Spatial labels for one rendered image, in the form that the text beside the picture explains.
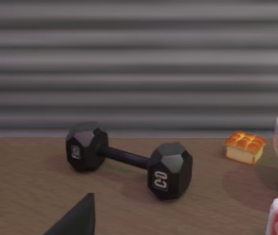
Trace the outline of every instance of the tabletop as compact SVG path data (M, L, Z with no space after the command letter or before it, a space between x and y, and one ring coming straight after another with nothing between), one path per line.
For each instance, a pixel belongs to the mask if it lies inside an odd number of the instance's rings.
M224 139L112 139L149 156L181 142L194 158L186 193L171 202L147 188L145 170L106 160L92 173L67 163L62 138L0 138L0 235L39 235L87 193L95 194L96 235L262 235L278 196L278 160L269 140L256 165L225 157Z

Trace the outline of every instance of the dumbbell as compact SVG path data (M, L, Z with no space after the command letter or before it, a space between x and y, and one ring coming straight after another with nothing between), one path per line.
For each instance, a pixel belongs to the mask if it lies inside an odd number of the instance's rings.
M93 171L105 158L148 171L148 188L160 200L180 197L192 177L193 157L179 143L163 143L150 158L109 147L108 134L97 122L73 126L66 137L67 161L78 172Z

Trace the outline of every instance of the gray corrugated wall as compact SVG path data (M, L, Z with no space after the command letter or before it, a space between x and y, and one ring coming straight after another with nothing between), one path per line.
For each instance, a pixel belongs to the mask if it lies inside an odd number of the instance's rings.
M0 129L271 131L278 1L0 3Z

